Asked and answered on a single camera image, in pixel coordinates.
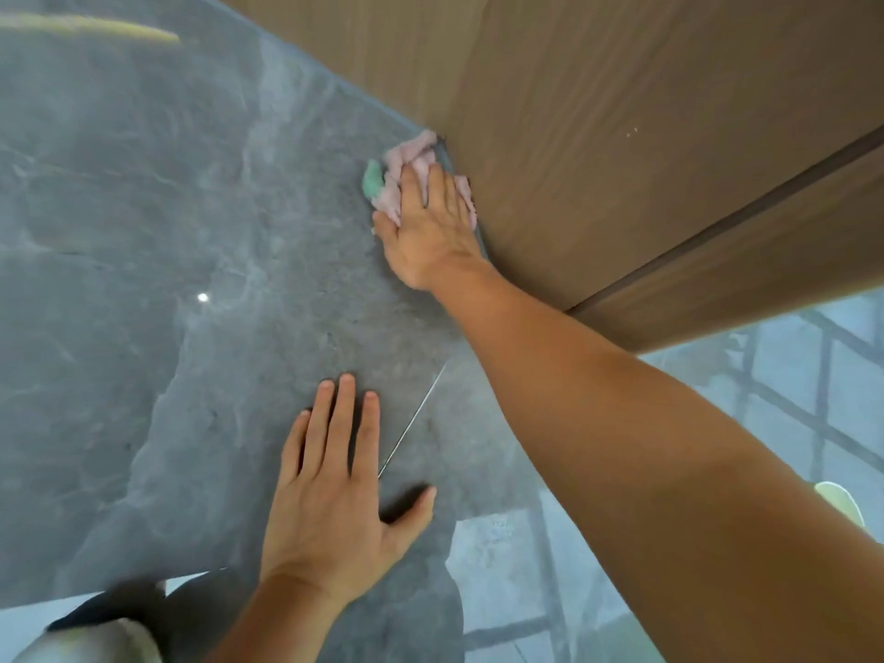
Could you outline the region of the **pale shoe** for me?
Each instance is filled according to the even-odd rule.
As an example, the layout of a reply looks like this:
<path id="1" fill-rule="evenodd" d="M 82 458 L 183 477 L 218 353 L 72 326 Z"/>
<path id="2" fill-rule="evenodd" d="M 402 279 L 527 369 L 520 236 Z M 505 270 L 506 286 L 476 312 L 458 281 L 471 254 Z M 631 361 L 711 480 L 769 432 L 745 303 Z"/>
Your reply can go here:
<path id="1" fill-rule="evenodd" d="M 838 483 L 823 481 L 815 483 L 813 489 L 834 509 L 847 517 L 857 527 L 865 530 L 867 524 L 859 505 L 851 493 Z"/>
<path id="2" fill-rule="evenodd" d="M 117 619 L 97 625 L 45 630 L 12 663 L 164 663 L 140 623 Z"/>

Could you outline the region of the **black trousers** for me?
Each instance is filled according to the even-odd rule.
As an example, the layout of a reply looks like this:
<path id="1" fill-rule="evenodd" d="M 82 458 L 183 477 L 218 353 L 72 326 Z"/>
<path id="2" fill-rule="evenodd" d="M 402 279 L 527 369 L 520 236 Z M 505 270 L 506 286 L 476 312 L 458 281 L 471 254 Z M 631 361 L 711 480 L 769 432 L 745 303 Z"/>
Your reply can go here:
<path id="1" fill-rule="evenodd" d="M 121 582 L 53 621 L 45 632 L 68 634 L 127 619 L 147 629 L 162 663 L 202 663 L 251 598 L 257 575 L 221 568 L 171 592 L 169 583 L 153 578 Z"/>

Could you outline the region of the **yellow strip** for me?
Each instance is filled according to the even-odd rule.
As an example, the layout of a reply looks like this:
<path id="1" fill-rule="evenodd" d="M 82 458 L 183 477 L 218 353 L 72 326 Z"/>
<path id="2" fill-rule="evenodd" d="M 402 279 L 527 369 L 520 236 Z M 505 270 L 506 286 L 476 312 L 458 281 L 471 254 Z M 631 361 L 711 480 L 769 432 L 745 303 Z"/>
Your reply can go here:
<path id="1" fill-rule="evenodd" d="M 57 35 L 98 34 L 136 41 L 178 43 L 180 37 L 153 26 L 130 21 L 69 14 L 0 13 L 0 31 L 48 32 Z"/>

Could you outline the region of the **person's left hand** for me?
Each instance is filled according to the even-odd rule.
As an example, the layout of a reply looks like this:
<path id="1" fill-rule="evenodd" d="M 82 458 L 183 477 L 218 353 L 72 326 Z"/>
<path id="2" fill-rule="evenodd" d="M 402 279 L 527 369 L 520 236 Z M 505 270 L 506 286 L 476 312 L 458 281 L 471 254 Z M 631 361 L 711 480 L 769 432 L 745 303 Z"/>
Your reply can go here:
<path id="1" fill-rule="evenodd" d="M 379 503 L 380 400 L 368 391 L 356 407 L 347 477 L 324 476 L 327 423 L 337 381 L 323 380 L 298 476 L 276 487 L 262 545 L 263 580 L 284 572 L 314 582 L 347 606 L 405 554 L 386 554 Z"/>

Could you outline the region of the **person's right forearm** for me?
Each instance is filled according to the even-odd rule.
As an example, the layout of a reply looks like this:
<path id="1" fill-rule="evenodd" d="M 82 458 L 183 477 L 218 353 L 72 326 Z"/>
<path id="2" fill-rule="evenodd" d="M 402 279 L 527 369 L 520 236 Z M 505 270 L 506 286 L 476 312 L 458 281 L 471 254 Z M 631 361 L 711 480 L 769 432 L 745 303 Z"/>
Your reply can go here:
<path id="1" fill-rule="evenodd" d="M 884 663 L 884 548 L 766 445 L 480 258 L 414 286 L 668 663 Z"/>

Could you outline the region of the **pink and green cleaning cloth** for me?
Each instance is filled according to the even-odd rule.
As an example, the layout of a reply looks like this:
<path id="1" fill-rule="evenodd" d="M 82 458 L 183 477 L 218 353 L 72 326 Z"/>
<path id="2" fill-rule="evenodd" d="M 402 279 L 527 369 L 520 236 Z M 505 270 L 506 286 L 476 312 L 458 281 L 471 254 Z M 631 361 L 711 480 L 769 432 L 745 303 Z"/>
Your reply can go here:
<path id="1" fill-rule="evenodd" d="M 362 173 L 361 191 L 374 211 L 385 213 L 396 229 L 401 227 L 401 176 L 411 167 L 427 200 L 430 166 L 436 163 L 436 132 L 424 130 L 389 149 L 382 160 L 370 159 Z"/>

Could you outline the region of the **brown wooden cabinet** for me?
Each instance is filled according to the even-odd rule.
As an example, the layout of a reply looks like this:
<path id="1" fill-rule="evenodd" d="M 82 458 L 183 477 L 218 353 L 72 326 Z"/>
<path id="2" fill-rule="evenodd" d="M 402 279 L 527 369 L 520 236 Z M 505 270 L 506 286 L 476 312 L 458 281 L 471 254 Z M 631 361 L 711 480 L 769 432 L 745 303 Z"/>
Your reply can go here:
<path id="1" fill-rule="evenodd" d="M 884 285 L 884 0 L 219 0 L 442 134 L 494 263 L 642 353 Z"/>

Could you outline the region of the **person's right hand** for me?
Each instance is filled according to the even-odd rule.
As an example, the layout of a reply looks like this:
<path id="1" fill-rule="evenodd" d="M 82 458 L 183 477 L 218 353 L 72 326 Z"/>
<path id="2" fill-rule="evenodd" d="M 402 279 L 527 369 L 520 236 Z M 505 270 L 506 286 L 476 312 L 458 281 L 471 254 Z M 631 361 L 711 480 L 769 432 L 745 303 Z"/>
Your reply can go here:
<path id="1" fill-rule="evenodd" d="M 395 276 L 414 290 L 436 293 L 456 273 L 490 266 L 470 225 L 466 202 L 450 176 L 451 215 L 440 217 L 427 211 L 414 170 L 402 171 L 401 253 L 384 253 L 384 257 Z"/>

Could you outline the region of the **person's left forearm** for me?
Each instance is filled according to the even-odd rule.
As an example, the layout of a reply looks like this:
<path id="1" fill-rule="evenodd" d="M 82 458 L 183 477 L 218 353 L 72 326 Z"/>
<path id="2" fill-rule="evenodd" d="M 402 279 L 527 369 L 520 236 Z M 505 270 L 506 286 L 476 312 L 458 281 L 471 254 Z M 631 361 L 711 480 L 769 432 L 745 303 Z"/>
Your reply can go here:
<path id="1" fill-rule="evenodd" d="M 260 581 L 204 663 L 315 663 L 347 603 L 287 573 Z"/>

